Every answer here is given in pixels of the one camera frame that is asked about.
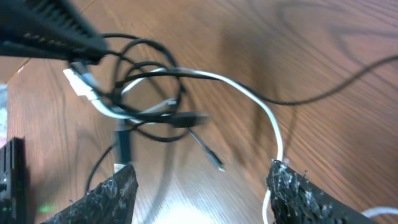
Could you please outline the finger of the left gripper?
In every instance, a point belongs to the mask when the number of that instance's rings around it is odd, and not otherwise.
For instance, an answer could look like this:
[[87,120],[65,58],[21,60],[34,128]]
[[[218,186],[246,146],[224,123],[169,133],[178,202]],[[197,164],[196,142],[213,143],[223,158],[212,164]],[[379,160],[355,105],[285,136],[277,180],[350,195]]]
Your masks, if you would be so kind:
[[1,55],[97,64],[108,45],[65,0],[1,0]]

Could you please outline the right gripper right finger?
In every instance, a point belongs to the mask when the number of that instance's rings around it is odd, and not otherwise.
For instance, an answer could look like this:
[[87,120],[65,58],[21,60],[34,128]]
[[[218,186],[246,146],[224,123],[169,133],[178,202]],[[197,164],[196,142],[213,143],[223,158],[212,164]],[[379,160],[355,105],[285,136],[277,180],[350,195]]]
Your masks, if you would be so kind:
[[267,185],[271,192],[271,209],[276,224],[374,223],[281,161],[272,162]]

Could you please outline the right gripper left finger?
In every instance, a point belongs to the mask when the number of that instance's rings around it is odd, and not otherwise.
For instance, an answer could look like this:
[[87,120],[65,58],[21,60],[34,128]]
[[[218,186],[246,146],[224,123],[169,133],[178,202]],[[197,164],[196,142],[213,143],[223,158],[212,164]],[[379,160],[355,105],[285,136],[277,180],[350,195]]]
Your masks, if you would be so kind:
[[131,224],[137,188],[136,171],[128,164],[45,223]]

